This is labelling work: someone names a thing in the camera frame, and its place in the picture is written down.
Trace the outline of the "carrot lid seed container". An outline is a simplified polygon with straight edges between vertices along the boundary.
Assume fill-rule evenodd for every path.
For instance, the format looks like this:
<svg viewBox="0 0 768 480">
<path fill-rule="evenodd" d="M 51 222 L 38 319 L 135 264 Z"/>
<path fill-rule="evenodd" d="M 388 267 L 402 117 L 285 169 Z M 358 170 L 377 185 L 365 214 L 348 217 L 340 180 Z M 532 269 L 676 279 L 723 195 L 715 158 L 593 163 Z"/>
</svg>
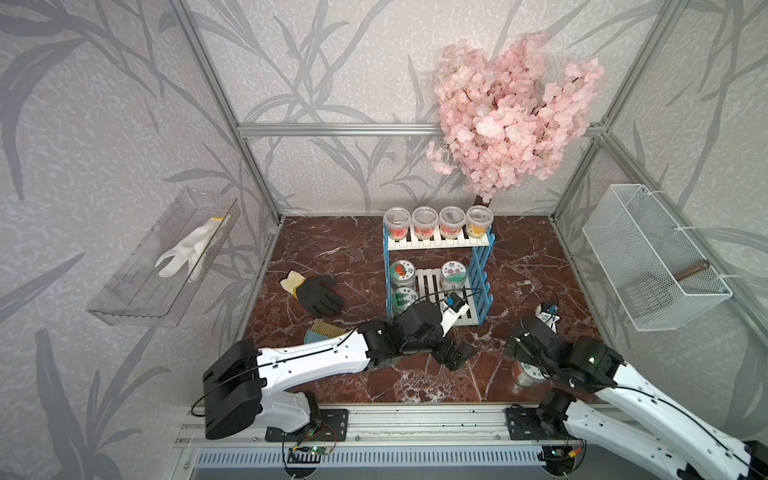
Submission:
<svg viewBox="0 0 768 480">
<path fill-rule="evenodd" d="M 513 379 L 522 389 L 532 388 L 547 380 L 547 377 L 534 365 L 515 360 L 512 364 Z"/>
</svg>

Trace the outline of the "green label seed container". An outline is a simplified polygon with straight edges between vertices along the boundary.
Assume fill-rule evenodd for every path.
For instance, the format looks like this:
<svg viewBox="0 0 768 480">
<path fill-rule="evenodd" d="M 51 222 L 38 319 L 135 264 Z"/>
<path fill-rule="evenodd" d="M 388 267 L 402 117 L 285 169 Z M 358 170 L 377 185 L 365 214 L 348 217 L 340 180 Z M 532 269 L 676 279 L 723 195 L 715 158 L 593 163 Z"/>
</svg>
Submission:
<svg viewBox="0 0 768 480">
<path fill-rule="evenodd" d="M 392 291 L 391 307 L 394 315 L 404 313 L 419 298 L 418 293 L 409 287 L 399 287 Z"/>
</svg>

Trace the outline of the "strawberry lid seed container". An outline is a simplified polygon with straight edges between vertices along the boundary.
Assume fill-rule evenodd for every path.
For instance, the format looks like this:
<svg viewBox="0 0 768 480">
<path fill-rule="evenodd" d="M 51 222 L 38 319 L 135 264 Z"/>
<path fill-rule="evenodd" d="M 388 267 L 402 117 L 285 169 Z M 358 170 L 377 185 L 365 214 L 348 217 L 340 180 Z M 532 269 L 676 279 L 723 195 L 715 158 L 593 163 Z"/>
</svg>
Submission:
<svg viewBox="0 0 768 480">
<path fill-rule="evenodd" d="M 394 261 L 389 267 L 389 280 L 392 289 L 415 288 L 416 267 L 408 260 Z"/>
</svg>

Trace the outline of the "pink flower lid container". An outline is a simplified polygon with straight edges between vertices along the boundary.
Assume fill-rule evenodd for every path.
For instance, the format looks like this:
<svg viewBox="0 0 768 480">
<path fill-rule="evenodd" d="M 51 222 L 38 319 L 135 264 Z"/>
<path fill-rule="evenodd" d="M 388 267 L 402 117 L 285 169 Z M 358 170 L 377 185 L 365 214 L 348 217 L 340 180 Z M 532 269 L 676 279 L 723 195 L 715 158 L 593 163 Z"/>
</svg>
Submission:
<svg viewBox="0 0 768 480">
<path fill-rule="evenodd" d="M 458 291 L 465 286 L 467 268 L 458 261 L 448 261 L 440 269 L 440 290 L 444 292 Z"/>
</svg>

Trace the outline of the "clear seed container red label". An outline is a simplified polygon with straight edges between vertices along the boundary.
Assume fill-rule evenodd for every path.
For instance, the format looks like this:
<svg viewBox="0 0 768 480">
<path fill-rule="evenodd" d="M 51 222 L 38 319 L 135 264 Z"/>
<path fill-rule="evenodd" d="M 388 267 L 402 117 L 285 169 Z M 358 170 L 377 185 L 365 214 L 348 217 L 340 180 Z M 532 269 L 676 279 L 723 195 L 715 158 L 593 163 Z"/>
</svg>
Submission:
<svg viewBox="0 0 768 480">
<path fill-rule="evenodd" d="M 411 213 L 403 207 L 392 207 L 385 212 L 383 224 L 389 238 L 394 241 L 402 241 L 408 236 Z"/>
</svg>

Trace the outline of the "small clear container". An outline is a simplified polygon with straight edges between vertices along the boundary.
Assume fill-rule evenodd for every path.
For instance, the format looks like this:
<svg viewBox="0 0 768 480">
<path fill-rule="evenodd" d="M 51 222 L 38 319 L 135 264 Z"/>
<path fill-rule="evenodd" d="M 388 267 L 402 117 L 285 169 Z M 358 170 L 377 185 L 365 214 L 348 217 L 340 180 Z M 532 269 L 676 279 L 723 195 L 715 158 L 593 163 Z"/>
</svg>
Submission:
<svg viewBox="0 0 768 480">
<path fill-rule="evenodd" d="M 494 220 L 493 212 L 486 206 L 474 205 L 466 211 L 466 233 L 472 238 L 482 238 Z"/>
</svg>

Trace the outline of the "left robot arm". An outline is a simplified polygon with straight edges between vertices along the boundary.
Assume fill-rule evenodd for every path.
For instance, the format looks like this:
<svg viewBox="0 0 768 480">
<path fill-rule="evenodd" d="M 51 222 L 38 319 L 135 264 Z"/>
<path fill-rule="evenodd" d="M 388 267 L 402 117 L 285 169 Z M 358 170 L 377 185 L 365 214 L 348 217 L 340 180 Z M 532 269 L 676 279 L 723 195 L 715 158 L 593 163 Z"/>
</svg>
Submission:
<svg viewBox="0 0 768 480">
<path fill-rule="evenodd" d="M 204 373 L 205 437 L 219 440 L 253 424 L 287 434 L 304 433 L 321 423 L 310 392 L 296 386 L 342 374 L 388 368 L 401 358 L 429 353 L 451 371 L 477 352 L 456 343 L 450 330 L 469 310 L 452 294 L 435 304 L 420 300 L 400 315 L 371 320 L 340 336 L 286 348 L 257 348 L 250 340 L 233 344 Z"/>
</svg>

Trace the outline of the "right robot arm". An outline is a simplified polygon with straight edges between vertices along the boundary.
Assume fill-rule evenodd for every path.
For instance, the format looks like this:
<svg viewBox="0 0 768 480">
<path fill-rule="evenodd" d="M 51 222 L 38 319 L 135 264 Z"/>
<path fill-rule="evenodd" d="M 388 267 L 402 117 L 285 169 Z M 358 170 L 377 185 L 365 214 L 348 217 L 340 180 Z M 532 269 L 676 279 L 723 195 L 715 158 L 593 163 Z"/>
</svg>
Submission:
<svg viewBox="0 0 768 480">
<path fill-rule="evenodd" d="M 506 409 L 512 439 L 581 440 L 664 479 L 764 479 L 767 447 L 713 427 L 590 337 L 573 342 L 538 318 L 520 321 L 505 353 L 558 383 L 536 408 Z"/>
</svg>

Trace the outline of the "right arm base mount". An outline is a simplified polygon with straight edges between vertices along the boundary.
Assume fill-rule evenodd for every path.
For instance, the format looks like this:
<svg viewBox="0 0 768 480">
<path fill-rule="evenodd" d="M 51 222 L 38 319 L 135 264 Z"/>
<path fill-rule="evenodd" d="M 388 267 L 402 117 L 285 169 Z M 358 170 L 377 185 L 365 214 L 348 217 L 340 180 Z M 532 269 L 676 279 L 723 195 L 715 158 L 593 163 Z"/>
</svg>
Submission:
<svg viewBox="0 0 768 480">
<path fill-rule="evenodd" d="M 576 398 L 563 390 L 550 391 L 537 407 L 513 404 L 504 410 L 511 440 L 569 440 L 567 410 Z"/>
</svg>

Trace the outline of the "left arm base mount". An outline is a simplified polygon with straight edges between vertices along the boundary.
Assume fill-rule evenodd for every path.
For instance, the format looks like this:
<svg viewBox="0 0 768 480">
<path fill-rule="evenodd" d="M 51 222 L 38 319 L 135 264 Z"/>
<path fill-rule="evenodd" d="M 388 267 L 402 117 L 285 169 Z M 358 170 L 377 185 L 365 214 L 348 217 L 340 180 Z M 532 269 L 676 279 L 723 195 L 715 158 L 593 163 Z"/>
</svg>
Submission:
<svg viewBox="0 0 768 480">
<path fill-rule="evenodd" d="M 270 397 L 277 423 L 268 423 L 265 441 L 344 442 L 350 411 L 345 408 L 321 408 L 313 392 L 281 392 Z"/>
</svg>

